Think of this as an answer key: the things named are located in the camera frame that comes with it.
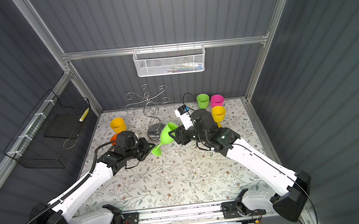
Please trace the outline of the chrome wine glass rack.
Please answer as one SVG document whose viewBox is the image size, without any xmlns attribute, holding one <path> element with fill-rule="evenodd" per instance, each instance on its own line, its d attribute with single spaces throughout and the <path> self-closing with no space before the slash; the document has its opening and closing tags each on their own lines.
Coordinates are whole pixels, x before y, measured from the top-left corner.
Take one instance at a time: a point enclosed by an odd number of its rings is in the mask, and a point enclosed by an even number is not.
<svg viewBox="0 0 359 224">
<path fill-rule="evenodd" d="M 158 87 L 158 92 L 152 96 L 151 93 L 151 85 L 150 84 L 143 84 L 141 86 L 141 89 L 143 91 L 142 95 L 139 95 L 135 92 L 129 92 L 125 95 L 125 99 L 128 101 L 131 101 L 133 99 L 133 96 L 138 97 L 140 100 L 137 102 L 130 102 L 127 105 L 125 105 L 124 110 L 126 112 L 128 111 L 134 111 L 135 106 L 137 105 L 143 105 L 143 115 L 150 119 L 148 123 L 148 131 L 147 136 L 149 139 L 158 141 L 160 140 L 160 134 L 162 130 L 165 127 L 165 124 L 162 122 L 162 120 L 158 117 L 159 114 L 159 105 L 167 104 L 170 102 L 169 97 L 162 97 L 161 102 L 156 101 L 156 98 L 161 96 L 166 90 L 166 85 L 160 85 Z"/>
</svg>

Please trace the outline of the yellow wine glass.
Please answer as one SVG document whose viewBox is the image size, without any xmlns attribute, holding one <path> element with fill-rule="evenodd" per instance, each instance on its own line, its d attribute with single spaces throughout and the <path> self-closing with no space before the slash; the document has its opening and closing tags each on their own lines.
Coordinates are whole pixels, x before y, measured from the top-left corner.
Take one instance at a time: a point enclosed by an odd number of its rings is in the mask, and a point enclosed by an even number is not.
<svg viewBox="0 0 359 224">
<path fill-rule="evenodd" d="M 223 106 L 217 105 L 212 108 L 211 112 L 213 120 L 217 123 L 218 127 L 222 127 L 221 122 L 225 118 L 226 109 Z"/>
<path fill-rule="evenodd" d="M 126 123 L 121 117 L 113 119 L 110 123 L 110 127 L 115 133 L 121 133 L 127 130 Z"/>
</svg>

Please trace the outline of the pink wine glass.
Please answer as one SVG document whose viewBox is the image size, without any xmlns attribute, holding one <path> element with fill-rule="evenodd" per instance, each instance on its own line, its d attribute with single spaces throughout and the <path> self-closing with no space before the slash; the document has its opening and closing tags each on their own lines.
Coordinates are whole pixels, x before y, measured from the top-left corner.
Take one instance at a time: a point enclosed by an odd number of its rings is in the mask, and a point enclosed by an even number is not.
<svg viewBox="0 0 359 224">
<path fill-rule="evenodd" d="M 225 99 L 222 95 L 216 94 L 211 96 L 210 100 L 211 100 L 211 107 L 214 108 L 216 106 L 223 106 Z"/>
</svg>

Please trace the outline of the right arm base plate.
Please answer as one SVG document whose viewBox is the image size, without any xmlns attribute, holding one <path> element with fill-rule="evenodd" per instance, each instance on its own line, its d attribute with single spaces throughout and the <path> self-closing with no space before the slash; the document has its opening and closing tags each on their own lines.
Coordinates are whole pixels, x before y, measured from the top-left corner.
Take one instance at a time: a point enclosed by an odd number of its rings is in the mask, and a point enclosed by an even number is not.
<svg viewBox="0 0 359 224">
<path fill-rule="evenodd" d="M 222 202 L 220 207 L 224 219 L 266 215 L 266 210 L 263 209 L 256 209 L 254 211 L 250 211 L 248 209 L 242 208 L 241 210 L 239 210 L 237 204 L 234 201 Z"/>
</svg>

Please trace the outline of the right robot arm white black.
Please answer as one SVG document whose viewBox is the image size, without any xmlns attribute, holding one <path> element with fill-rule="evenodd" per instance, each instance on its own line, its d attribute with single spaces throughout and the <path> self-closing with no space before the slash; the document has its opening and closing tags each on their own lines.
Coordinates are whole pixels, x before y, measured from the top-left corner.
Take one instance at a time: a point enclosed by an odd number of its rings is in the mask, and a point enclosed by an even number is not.
<svg viewBox="0 0 359 224">
<path fill-rule="evenodd" d="M 181 120 L 181 126 L 174 126 L 168 136 L 179 145 L 189 142 L 202 144 L 206 151 L 220 153 L 255 175 L 260 177 L 275 192 L 270 199 L 252 194 L 243 189 L 236 200 L 235 207 L 239 214 L 250 215 L 255 210 L 267 210 L 270 207 L 284 219 L 297 222 L 310 199 L 311 176 L 305 171 L 296 173 L 283 167 L 253 148 L 241 135 L 226 127 L 219 127 L 206 109 L 193 113 L 182 105 L 175 110 Z"/>
</svg>

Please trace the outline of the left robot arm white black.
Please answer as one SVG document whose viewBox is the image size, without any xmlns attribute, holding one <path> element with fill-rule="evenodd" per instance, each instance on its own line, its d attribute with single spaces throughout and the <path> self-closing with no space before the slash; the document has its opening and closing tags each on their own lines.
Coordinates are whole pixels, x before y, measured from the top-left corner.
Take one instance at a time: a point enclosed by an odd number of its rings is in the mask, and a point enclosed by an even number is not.
<svg viewBox="0 0 359 224">
<path fill-rule="evenodd" d="M 144 161 L 155 144 L 138 138 L 134 132 L 123 131 L 109 150 L 98 155 L 104 144 L 96 148 L 88 173 L 48 204 L 39 203 L 30 213 L 27 224 L 128 224 L 119 208 L 106 204 L 96 212 L 74 218 L 79 207 L 105 182 L 127 167 L 131 160 Z"/>
</svg>

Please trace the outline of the green wine glass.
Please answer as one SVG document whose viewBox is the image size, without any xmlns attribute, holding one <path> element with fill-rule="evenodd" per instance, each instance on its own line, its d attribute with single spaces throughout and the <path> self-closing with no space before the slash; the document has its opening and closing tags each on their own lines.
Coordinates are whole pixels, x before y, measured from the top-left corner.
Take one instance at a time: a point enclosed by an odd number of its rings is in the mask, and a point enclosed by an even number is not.
<svg viewBox="0 0 359 224">
<path fill-rule="evenodd" d="M 162 130 L 162 132 L 160 134 L 160 143 L 151 150 L 151 153 L 154 154 L 155 156 L 161 156 L 162 151 L 161 151 L 160 147 L 162 145 L 170 144 L 170 143 L 174 142 L 174 139 L 172 136 L 169 135 L 169 132 L 171 132 L 177 128 L 178 128 L 178 126 L 172 122 L 169 122 L 168 124 L 166 124 L 166 126 L 164 127 L 164 129 Z"/>
<path fill-rule="evenodd" d="M 207 94 L 198 94 L 197 95 L 197 103 L 199 109 L 206 109 L 209 105 L 210 97 Z"/>
</svg>

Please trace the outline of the orange wine glass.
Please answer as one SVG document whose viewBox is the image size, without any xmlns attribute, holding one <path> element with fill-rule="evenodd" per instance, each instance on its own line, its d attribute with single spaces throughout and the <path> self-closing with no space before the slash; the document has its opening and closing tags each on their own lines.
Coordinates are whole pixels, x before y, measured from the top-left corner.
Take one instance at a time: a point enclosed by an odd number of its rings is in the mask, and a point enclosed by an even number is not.
<svg viewBox="0 0 359 224">
<path fill-rule="evenodd" d="M 114 135 L 111 137 L 111 139 L 110 139 L 111 144 L 112 144 L 112 145 L 116 145 L 116 140 L 117 140 L 117 134 L 114 134 Z"/>
</svg>

